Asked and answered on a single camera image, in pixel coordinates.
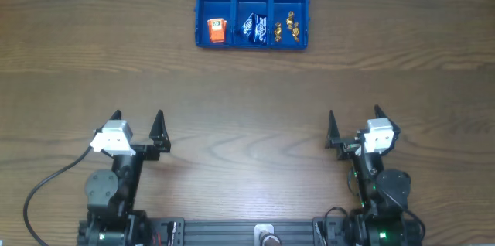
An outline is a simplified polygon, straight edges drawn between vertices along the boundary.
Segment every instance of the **wood grain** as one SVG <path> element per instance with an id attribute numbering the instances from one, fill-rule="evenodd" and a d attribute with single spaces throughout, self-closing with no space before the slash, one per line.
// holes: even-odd
<path id="1" fill-rule="evenodd" d="M 495 0 L 311 0 L 304 52 L 202 50 L 196 0 L 0 0 L 0 240 L 34 245 L 22 204 L 117 108 L 146 142 L 165 113 L 172 153 L 145 164 L 136 208 L 187 219 L 309 218 L 359 206 L 323 149 L 374 104 L 402 127 L 388 168 L 412 177 L 425 245 L 495 241 Z M 90 154 L 29 216 L 74 245 Z"/>

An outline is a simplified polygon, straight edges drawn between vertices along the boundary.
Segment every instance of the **wooden surface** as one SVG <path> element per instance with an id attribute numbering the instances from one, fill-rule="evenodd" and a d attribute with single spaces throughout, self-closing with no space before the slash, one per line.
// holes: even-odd
<path id="1" fill-rule="evenodd" d="M 323 149 L 332 108 L 352 135 L 378 103 L 402 127 L 384 159 L 412 177 L 426 245 L 495 241 L 495 0 L 311 0 L 304 52 L 202 50 L 196 0 L 0 0 L 0 240 L 34 245 L 22 204 L 117 108 L 172 153 L 145 164 L 152 217 L 311 218 L 360 204 Z M 29 210 L 74 245 L 96 153 Z"/>

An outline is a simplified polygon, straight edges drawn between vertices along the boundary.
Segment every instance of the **blue snack package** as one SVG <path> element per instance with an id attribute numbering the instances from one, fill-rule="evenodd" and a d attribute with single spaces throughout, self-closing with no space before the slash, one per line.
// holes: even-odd
<path id="1" fill-rule="evenodd" d="M 253 21 L 255 16 L 256 14 L 252 12 L 241 27 L 241 35 L 246 36 L 249 39 L 251 39 L 251 34 L 253 33 Z"/>
<path id="2" fill-rule="evenodd" d="M 266 45 L 266 15 L 256 15 L 253 18 L 254 34 L 252 42 Z"/>

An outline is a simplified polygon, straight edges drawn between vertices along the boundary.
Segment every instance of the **blue plastic container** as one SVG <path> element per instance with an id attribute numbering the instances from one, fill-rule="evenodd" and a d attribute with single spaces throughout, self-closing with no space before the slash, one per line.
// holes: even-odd
<path id="1" fill-rule="evenodd" d="M 196 45 L 205 48 L 274 48 L 305 49 L 308 46 L 309 0 L 196 0 Z M 299 42 L 287 29 L 285 20 L 290 11 L 299 23 Z M 241 34 L 241 27 L 254 12 L 267 16 L 267 44 L 253 44 Z M 209 19 L 227 20 L 225 43 L 212 43 L 208 32 Z M 282 24 L 282 40 L 275 42 L 275 23 Z"/>

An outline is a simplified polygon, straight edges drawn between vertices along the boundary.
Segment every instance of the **label on orange packet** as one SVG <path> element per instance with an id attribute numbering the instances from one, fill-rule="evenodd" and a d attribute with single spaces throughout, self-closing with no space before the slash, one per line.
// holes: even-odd
<path id="1" fill-rule="evenodd" d="M 218 19 L 208 20 L 208 30 L 210 31 L 210 41 L 212 43 L 223 43 L 225 42 L 225 30 L 227 28 L 227 21 Z"/>

